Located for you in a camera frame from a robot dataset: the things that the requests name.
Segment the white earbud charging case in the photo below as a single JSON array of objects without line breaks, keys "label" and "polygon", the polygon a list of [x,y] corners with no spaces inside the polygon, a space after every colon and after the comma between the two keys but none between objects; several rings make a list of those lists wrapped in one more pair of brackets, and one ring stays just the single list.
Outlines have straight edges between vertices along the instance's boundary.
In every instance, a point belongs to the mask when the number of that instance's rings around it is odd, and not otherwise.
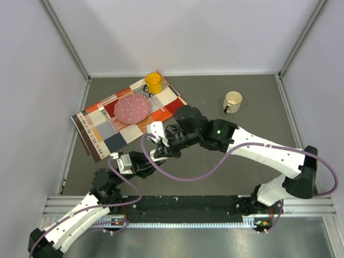
[{"label": "white earbud charging case", "polygon": [[155,154],[155,150],[151,150],[151,151],[149,152],[150,158],[155,162],[155,161],[156,161],[156,158],[154,157],[154,154]]}]

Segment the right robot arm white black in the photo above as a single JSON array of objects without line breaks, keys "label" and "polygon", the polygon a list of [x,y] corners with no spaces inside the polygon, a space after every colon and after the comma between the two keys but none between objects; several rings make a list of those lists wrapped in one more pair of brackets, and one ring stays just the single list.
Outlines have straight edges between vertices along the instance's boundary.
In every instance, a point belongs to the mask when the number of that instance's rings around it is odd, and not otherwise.
[{"label": "right robot arm white black", "polygon": [[257,185],[250,197],[236,202],[241,214],[262,213],[285,198],[313,198],[317,160],[302,150],[286,150],[223,119],[208,120],[190,105],[179,108],[174,119],[175,125],[165,127],[156,121],[147,126],[147,133],[153,135],[156,143],[156,150],[150,153],[153,161],[180,157],[183,149],[199,144],[210,151],[246,157],[281,173],[272,181]]}]

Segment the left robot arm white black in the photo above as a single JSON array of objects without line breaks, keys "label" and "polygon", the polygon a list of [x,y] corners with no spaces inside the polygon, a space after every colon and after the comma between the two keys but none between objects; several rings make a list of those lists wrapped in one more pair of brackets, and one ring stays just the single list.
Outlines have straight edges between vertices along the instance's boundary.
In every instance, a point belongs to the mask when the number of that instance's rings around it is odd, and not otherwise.
[{"label": "left robot arm white black", "polygon": [[40,230],[36,228],[29,238],[30,257],[63,257],[70,246],[92,225],[109,213],[116,213],[126,205],[135,204],[142,197],[123,201],[118,185],[128,183],[135,176],[147,178],[166,158],[155,158],[154,153],[112,153],[108,169],[94,174],[92,189],[57,222]]}]

